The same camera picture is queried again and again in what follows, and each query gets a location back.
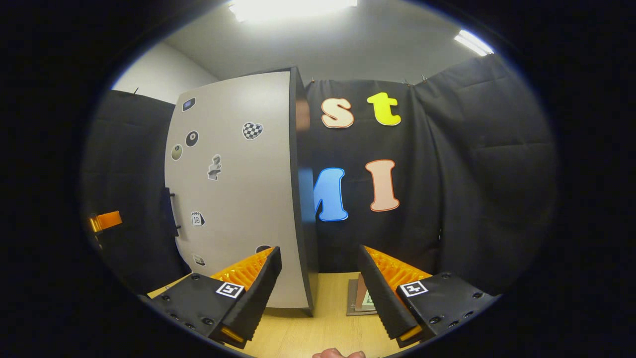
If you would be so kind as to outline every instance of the table surface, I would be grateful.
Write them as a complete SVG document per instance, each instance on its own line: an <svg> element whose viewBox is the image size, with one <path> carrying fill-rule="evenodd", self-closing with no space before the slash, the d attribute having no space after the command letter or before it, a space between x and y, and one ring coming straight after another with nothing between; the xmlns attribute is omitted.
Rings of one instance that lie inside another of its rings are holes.
<svg viewBox="0 0 636 358"><path fill-rule="evenodd" d="M226 346L259 358L311 358L333 347L345 356L362 350L374 358L412 347L399 348L395 340L390 340L378 315L347 316L349 280L357 278L357 272L319 273L313 317L301 310L266 308L245 349ZM165 290L162 287L148 296L154 298Z"/></svg>

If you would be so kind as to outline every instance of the white wall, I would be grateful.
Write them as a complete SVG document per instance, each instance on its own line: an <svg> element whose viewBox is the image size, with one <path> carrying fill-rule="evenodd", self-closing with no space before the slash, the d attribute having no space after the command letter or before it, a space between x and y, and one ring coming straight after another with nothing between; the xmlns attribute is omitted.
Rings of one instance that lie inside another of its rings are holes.
<svg viewBox="0 0 636 358"><path fill-rule="evenodd" d="M218 82L203 67L175 48L159 43L140 57L113 85L121 90L177 103L179 95L197 87Z"/></svg>

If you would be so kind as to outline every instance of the finger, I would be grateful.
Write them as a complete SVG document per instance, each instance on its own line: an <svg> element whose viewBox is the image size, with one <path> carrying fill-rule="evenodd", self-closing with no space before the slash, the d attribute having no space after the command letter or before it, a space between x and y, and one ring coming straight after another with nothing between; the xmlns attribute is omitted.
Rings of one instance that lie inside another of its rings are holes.
<svg viewBox="0 0 636 358"><path fill-rule="evenodd" d="M360 352L349 354L347 358L366 358L366 355L364 354L363 351L360 351Z"/></svg>
<svg viewBox="0 0 636 358"><path fill-rule="evenodd" d="M322 351L321 358L344 358L340 352L335 348L329 348Z"/></svg>

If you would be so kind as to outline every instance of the white ceiling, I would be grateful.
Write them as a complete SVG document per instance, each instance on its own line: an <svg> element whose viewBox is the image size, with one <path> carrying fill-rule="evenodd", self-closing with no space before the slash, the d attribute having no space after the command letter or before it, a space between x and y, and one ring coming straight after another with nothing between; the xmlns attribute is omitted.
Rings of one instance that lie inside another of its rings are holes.
<svg viewBox="0 0 636 358"><path fill-rule="evenodd" d="M329 15L264 24L239 23L221 5L165 42L219 80L295 64L303 82L422 81L476 54L453 38L440 14L398 0L359 0Z"/></svg>

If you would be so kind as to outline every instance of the fluorescent light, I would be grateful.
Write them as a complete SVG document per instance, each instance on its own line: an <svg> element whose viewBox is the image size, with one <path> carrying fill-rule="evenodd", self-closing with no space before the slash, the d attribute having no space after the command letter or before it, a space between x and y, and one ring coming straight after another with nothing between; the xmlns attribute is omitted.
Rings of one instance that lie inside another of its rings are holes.
<svg viewBox="0 0 636 358"><path fill-rule="evenodd" d="M234 0L230 11L239 22L323 15L357 6L357 0Z"/></svg>
<svg viewBox="0 0 636 358"><path fill-rule="evenodd" d="M468 41L474 43L475 45L477 45L477 47L482 49L487 54L494 54L495 53L492 50L492 48L490 48L490 46L486 45L485 42L483 42L477 36L471 34L470 32L468 32L466 30L459 31L459 36L462 36L463 38L467 39Z"/></svg>
<svg viewBox="0 0 636 358"><path fill-rule="evenodd" d="M480 49L477 45L475 45L474 43L468 41L467 39L463 38L460 35L455 36L455 41L461 43L462 45L470 48L471 50L475 51L479 56L486 56L487 53Z"/></svg>

